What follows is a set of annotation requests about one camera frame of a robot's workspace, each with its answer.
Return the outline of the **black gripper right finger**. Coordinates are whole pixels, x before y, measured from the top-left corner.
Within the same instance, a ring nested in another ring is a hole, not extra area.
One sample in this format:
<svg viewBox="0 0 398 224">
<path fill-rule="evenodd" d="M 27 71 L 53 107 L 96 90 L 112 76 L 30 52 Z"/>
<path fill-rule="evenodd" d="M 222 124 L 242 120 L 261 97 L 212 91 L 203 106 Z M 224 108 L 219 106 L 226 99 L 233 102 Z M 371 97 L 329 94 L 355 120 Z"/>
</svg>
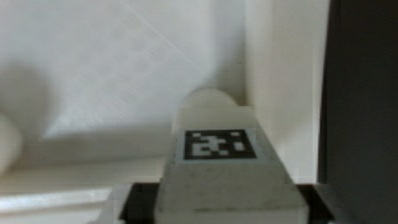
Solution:
<svg viewBox="0 0 398 224">
<path fill-rule="evenodd" d="M 307 224 L 332 224 L 334 215 L 315 186 L 311 184 L 299 184 L 297 188 L 309 206 Z"/>
</svg>

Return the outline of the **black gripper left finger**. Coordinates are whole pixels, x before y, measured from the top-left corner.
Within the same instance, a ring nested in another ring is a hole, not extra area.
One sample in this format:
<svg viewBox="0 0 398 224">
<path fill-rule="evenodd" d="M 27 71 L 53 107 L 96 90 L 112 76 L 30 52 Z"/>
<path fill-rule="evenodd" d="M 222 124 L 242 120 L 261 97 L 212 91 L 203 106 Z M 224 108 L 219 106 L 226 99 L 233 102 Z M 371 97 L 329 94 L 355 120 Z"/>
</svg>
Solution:
<svg viewBox="0 0 398 224">
<path fill-rule="evenodd" d="M 158 182 L 116 185 L 96 220 L 89 224 L 155 224 Z"/>
</svg>

